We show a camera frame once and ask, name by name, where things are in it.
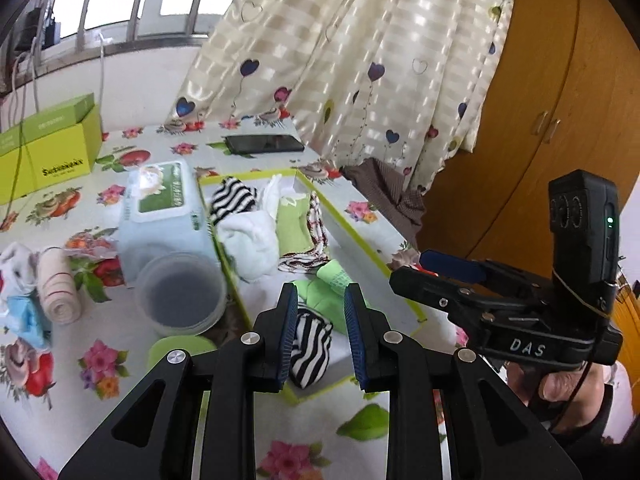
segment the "wardrobe handle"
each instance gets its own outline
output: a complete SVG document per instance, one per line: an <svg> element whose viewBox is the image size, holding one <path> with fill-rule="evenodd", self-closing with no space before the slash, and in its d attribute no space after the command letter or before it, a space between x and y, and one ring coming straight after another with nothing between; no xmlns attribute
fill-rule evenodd
<svg viewBox="0 0 640 480"><path fill-rule="evenodd" d="M555 121L552 121L552 123L549 125L548 128L548 135L546 136L545 139L545 144L551 144L551 139L554 138L554 135L556 134L556 130L558 129L558 124L560 124L560 119L556 119Z"/></svg>
<svg viewBox="0 0 640 480"><path fill-rule="evenodd" d="M538 121L536 122L536 127L531 132L532 135L539 135L542 130L542 125L545 123L546 116L549 115L549 112L544 111L538 116Z"/></svg>

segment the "heart-patterned curtain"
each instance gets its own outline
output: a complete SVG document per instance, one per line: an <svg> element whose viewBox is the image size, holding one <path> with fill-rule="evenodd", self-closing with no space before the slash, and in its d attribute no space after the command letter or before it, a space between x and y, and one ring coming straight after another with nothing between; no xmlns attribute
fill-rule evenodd
<svg viewBox="0 0 640 480"><path fill-rule="evenodd" d="M293 115L336 166L373 156L428 189L475 144L513 0L234 0L168 125Z"/></svg>

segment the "white wall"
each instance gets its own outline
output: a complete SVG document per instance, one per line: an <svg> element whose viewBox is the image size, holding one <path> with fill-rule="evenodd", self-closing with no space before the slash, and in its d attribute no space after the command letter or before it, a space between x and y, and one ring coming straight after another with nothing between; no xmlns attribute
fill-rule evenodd
<svg viewBox="0 0 640 480"><path fill-rule="evenodd" d="M631 285L640 280L640 178L620 215L620 262Z"/></svg>
<svg viewBox="0 0 640 480"><path fill-rule="evenodd" d="M105 58L102 129L123 130L133 126L161 124L167 117L199 47L160 48ZM100 60L63 68L38 79L40 108L94 92L98 100ZM18 89L22 110L22 88ZM35 112L31 83L27 88L26 115ZM0 124L6 130L9 97L0 108Z"/></svg>

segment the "rolled beige bandage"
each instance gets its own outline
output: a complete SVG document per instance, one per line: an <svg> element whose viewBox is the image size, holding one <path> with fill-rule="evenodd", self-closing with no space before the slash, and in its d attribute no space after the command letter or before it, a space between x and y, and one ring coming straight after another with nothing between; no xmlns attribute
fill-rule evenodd
<svg viewBox="0 0 640 480"><path fill-rule="evenodd" d="M45 316L59 324L73 323L82 315L69 260L59 247L44 249L38 258L38 296Z"/></svg>

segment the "wooden wardrobe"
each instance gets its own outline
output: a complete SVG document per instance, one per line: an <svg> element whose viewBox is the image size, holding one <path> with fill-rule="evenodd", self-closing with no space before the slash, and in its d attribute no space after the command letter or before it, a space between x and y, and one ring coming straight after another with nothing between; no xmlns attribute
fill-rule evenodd
<svg viewBox="0 0 640 480"><path fill-rule="evenodd" d="M478 143L425 195L418 248L549 276L547 185L576 169L615 182L622 208L640 170L640 51L608 0L514 0Z"/></svg>

